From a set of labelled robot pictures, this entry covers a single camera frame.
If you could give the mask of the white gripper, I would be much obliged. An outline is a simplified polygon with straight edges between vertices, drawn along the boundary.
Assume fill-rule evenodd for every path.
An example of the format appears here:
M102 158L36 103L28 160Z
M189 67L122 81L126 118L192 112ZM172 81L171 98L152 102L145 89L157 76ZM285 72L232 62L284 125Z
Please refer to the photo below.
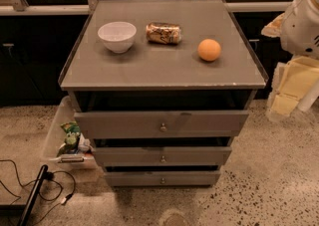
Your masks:
M278 15L263 27L261 34L270 38L281 36L284 14ZM284 67L283 75L275 92L269 94L267 107L271 113L290 116L298 101L301 101L319 80L319 61L309 57L290 60Z

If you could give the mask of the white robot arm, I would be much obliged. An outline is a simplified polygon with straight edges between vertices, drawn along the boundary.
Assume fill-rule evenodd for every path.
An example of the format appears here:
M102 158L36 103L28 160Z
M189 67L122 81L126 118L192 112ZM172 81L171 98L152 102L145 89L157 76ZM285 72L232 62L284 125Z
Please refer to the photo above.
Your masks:
M289 117L295 109L307 112L319 96L319 0L293 0L261 34L279 37L281 48L292 55L275 68L268 117Z

